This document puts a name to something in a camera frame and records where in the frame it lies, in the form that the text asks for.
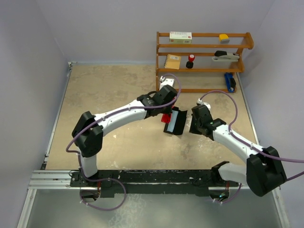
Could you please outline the black glasses case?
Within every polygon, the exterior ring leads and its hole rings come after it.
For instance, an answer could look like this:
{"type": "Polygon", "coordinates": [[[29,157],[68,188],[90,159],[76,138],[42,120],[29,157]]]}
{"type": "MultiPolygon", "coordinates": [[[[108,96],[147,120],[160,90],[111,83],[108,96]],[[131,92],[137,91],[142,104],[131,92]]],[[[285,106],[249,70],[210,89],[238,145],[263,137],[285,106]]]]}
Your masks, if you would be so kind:
{"type": "Polygon", "coordinates": [[[168,132],[167,131],[167,127],[168,127],[168,123],[165,124],[164,133],[168,133],[168,134],[172,134],[172,135],[182,135],[184,128],[185,128],[185,124],[186,124],[186,120],[187,120],[187,110],[186,111],[181,111],[178,107],[174,106],[172,108],[172,111],[178,111],[178,116],[177,116],[177,120],[175,123],[175,127],[174,127],[174,131],[168,132]]]}

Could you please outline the red sunglasses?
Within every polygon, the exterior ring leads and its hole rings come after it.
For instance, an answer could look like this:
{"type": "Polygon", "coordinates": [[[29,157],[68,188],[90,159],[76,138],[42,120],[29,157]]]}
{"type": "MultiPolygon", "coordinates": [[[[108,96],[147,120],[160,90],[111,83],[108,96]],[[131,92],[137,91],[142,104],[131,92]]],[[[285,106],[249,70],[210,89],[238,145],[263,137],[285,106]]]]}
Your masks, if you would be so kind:
{"type": "Polygon", "coordinates": [[[161,121],[163,123],[166,123],[166,124],[170,123],[170,121],[171,121],[171,114],[163,114],[162,118],[161,118],[161,121]]]}

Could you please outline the blue cleaning cloth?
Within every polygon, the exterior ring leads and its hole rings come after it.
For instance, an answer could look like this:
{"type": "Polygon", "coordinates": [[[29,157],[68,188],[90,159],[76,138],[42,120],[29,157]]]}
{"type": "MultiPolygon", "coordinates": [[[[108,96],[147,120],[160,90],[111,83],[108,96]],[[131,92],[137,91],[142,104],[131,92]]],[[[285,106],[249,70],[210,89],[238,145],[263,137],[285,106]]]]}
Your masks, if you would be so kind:
{"type": "Polygon", "coordinates": [[[174,127],[175,127],[175,123],[176,123],[176,120],[177,120],[177,116],[178,116],[178,111],[172,111],[172,114],[171,114],[171,120],[170,122],[168,123],[168,127],[167,127],[167,131],[168,132],[173,132],[174,131],[174,127]]]}

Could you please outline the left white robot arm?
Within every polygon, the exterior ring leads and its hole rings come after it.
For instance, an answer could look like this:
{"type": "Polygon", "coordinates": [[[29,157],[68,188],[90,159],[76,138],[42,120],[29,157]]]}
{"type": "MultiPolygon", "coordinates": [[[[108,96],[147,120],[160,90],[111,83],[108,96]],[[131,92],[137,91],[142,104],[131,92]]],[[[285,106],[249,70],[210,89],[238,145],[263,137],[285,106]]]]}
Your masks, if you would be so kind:
{"type": "Polygon", "coordinates": [[[158,92],[141,95],[129,104],[107,113],[83,113],[72,131],[73,140],[66,148],[67,152],[71,152],[71,144],[78,148],[75,153],[79,157],[82,170],[81,181],[86,186],[97,183],[97,154],[101,151],[103,138],[108,133],[135,121],[171,113],[179,95],[180,92],[171,85],[165,85],[158,92]]]}

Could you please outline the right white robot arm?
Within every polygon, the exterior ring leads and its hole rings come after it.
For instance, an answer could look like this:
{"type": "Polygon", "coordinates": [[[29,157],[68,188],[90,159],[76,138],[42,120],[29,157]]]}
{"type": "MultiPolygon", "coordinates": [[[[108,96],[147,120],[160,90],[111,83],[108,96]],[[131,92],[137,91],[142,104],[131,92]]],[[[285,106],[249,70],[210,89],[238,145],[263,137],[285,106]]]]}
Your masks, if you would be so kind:
{"type": "Polygon", "coordinates": [[[269,146],[257,145],[229,128],[223,120],[213,119],[209,107],[198,104],[192,108],[190,133],[204,135],[232,151],[244,166],[230,162],[220,165],[211,174],[212,182],[222,186],[227,181],[247,185],[262,197],[287,181],[278,151],[269,146]]]}

